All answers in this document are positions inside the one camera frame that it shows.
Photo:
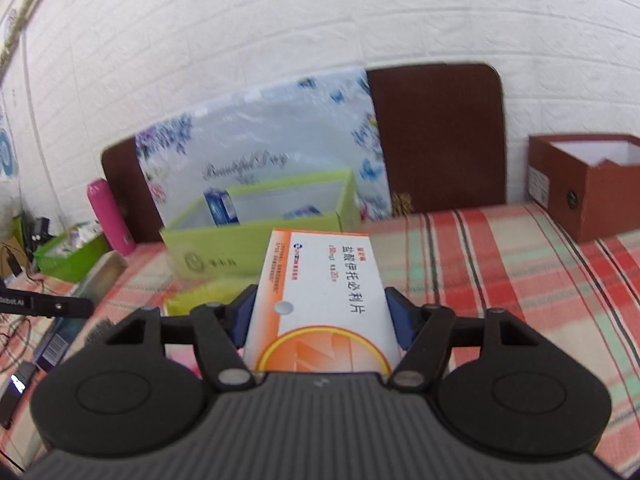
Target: brown headboard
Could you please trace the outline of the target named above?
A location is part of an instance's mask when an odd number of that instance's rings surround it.
[[[104,150],[102,169],[133,239],[137,243],[161,242],[164,224],[140,170],[136,139],[129,137]]]
[[[485,64],[369,70],[394,214],[506,201],[500,76]]]

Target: green box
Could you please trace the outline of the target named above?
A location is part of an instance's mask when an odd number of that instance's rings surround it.
[[[303,174],[233,186],[226,191],[238,212],[240,224],[215,225],[207,201],[202,197],[161,231],[174,271],[180,277],[258,276],[274,228],[352,232],[360,225],[351,170]],[[307,200],[322,212],[322,216],[242,221],[244,208],[268,210],[277,208],[283,201],[293,203],[295,200],[299,201],[298,206]]]
[[[77,283],[81,281],[100,259],[100,256],[111,251],[107,238],[104,237],[104,234],[101,234],[69,256],[47,254],[65,239],[66,233],[62,233],[33,253],[43,274],[53,276],[63,282]]]

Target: barcode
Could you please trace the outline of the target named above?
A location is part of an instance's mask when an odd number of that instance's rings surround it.
[[[69,343],[56,334],[47,345],[46,350],[42,353],[42,357],[44,357],[49,364],[55,366],[60,361],[60,358],[65,354],[68,346]]]

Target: plaid bedsheet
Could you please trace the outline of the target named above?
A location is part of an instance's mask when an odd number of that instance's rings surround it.
[[[535,205],[411,216],[368,224],[366,230],[385,285],[414,303],[441,303],[460,316],[477,317],[488,308],[506,308],[592,370],[613,402],[596,453],[625,476],[640,466],[640,231],[577,246]],[[16,285],[34,289],[26,280]],[[56,280],[47,286],[58,293],[70,290]],[[140,246],[72,350],[98,320],[117,322],[140,305],[163,304],[177,291],[164,247]],[[49,323],[32,322],[25,357]],[[5,329],[0,319],[0,332]],[[476,355],[457,349],[451,365]],[[8,352],[1,355],[0,366],[10,359]],[[21,466],[42,452],[26,402],[11,430],[0,434],[0,447]]]

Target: white wall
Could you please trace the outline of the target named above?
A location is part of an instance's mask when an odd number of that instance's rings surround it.
[[[0,34],[2,40],[6,33],[5,17],[16,11],[22,0],[0,0],[0,21],[3,23]],[[54,190],[48,179],[44,155],[39,150],[34,121],[30,113],[30,98],[27,90],[27,71],[23,57],[22,45],[15,51],[2,81],[2,96],[6,105],[7,117],[14,139],[22,189],[22,204],[28,211],[36,215],[44,215],[52,219],[52,228],[60,230],[60,208]]]
[[[338,65],[495,66],[511,200],[530,133],[640,135],[640,0],[43,0],[22,40],[4,86],[26,97],[25,63],[36,125],[11,117],[14,136],[39,135],[67,221],[92,215],[84,188],[104,146],[207,98]],[[42,208],[37,157],[18,161]]]

